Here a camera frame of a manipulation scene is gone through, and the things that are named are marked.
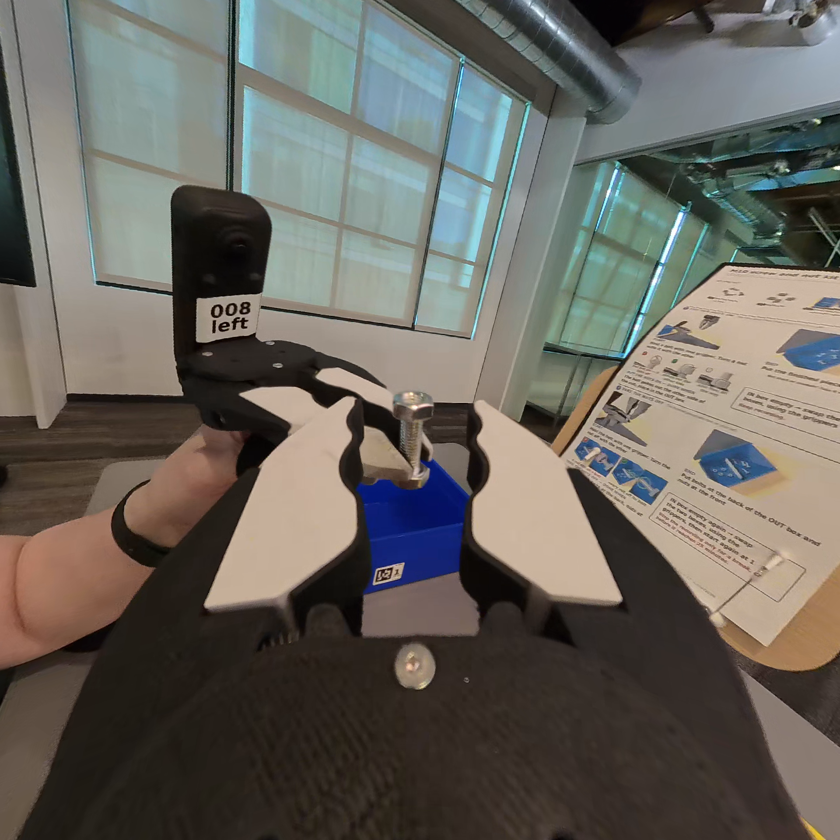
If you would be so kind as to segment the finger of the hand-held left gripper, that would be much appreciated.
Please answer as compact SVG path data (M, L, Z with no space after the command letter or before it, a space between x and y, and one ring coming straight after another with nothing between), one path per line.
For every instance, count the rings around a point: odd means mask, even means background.
M340 367L326 367L316 374L316 379L326 385L354 393L370 405L381 407L386 411L393 409L393 393L383 385L372 382L359 374Z
M310 390L299 385L261 386L246 391L244 398L289 424L290 433L294 434L323 414L335 399L341 399L348 394L357 396L331 385L313 385ZM363 402L366 406L381 408ZM385 410L385 417L394 420L392 411ZM399 444L391 442L384 427L383 421L364 421L360 459L364 480L367 482L390 480L393 483L410 475L410 467L400 451Z

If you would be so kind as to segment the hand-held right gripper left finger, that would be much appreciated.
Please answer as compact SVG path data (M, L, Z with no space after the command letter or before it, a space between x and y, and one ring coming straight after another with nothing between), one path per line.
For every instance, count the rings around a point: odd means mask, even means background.
M364 409L347 395L279 444L259 467L204 608L269 608L284 633L336 607L361 635L371 546L358 492Z

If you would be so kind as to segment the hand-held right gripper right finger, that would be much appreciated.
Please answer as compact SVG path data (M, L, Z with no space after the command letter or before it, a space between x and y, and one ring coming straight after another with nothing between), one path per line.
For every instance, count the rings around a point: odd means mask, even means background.
M459 580L479 622L509 604L540 633L557 605L621 606L570 471L551 447L478 400L468 413L467 449Z

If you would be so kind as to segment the steel hex bolt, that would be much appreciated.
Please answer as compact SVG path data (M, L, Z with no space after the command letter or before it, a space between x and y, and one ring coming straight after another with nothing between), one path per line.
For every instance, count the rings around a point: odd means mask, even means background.
M417 390L393 396L393 416L400 424L400 451L410 467L410 475L424 464L424 425L434 414L434 401Z

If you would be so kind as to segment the blue parts bin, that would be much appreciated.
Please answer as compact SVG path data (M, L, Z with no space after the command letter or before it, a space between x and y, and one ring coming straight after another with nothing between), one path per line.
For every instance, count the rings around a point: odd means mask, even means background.
M371 544L365 595L459 571L469 493L437 462L428 468L419 490L384 479L359 487Z

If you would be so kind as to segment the person's left forearm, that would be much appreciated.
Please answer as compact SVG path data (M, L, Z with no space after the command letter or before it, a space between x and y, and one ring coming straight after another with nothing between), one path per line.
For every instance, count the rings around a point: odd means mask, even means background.
M121 551L111 508L31 537L1 538L1 668L53 653L116 621L152 568Z

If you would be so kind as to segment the person's left hand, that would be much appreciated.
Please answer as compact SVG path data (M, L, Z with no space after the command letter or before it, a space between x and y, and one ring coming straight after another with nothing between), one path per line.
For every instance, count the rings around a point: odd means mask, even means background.
M130 530L173 548L236 482L242 432L201 426L136 490L124 509Z

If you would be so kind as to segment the large paned window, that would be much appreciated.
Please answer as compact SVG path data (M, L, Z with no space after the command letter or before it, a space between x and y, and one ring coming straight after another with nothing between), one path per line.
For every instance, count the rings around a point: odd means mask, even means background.
M68 2L95 280L172 288L170 201L266 209L264 307L473 339L530 104L365 1Z

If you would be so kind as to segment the large black screen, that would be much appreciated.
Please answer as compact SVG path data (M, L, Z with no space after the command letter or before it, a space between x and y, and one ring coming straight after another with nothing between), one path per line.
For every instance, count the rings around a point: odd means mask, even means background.
M5 64L1 61L1 282L36 287Z

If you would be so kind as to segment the silver ventilation duct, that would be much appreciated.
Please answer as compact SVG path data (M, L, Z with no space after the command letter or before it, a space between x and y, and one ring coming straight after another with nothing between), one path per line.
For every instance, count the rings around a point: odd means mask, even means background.
M492 33L558 87L580 100L600 124L622 119L642 79L566 1L460 1Z

